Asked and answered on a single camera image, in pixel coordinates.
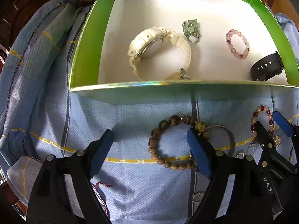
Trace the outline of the light blue cloth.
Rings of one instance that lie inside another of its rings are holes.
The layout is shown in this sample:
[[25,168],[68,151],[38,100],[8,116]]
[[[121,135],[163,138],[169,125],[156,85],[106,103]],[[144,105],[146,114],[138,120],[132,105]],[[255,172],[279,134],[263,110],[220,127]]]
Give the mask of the light blue cloth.
[[298,31],[261,0],[49,0],[1,167],[25,223],[298,223]]

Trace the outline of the silver bangle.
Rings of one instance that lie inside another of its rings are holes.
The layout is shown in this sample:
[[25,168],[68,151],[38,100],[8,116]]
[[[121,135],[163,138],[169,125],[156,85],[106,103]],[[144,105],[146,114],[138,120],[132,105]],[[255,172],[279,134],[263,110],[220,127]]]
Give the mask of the silver bangle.
[[235,148],[236,148],[236,140],[235,140],[234,134],[226,126],[223,126],[223,125],[210,125],[207,127],[208,130],[211,128],[222,128],[223,130],[225,130],[227,132],[227,134],[229,136],[229,140],[230,140],[228,156],[233,157],[233,155],[235,153]]

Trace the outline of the green cardboard box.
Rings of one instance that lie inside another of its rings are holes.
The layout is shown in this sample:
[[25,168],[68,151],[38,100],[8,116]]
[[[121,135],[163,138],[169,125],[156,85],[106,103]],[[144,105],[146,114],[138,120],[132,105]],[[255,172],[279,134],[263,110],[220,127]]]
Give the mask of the green cardboard box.
[[96,0],[70,92],[109,104],[298,91],[298,64],[261,0]]

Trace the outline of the black wrist watch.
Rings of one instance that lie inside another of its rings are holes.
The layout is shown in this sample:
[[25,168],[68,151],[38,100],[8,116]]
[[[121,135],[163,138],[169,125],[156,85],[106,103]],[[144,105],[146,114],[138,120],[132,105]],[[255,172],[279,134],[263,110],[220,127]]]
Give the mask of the black wrist watch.
[[254,81],[267,81],[284,70],[284,65],[279,53],[263,57],[257,61],[250,69],[251,77]]

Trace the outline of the green jade flower brooch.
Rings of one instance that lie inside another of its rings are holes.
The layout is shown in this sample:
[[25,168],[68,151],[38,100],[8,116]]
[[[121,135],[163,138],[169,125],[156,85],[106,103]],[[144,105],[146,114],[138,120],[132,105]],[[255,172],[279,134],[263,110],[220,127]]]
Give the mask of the green jade flower brooch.
[[200,24],[197,19],[190,19],[182,23],[182,29],[187,40],[193,44],[197,44],[200,41]]

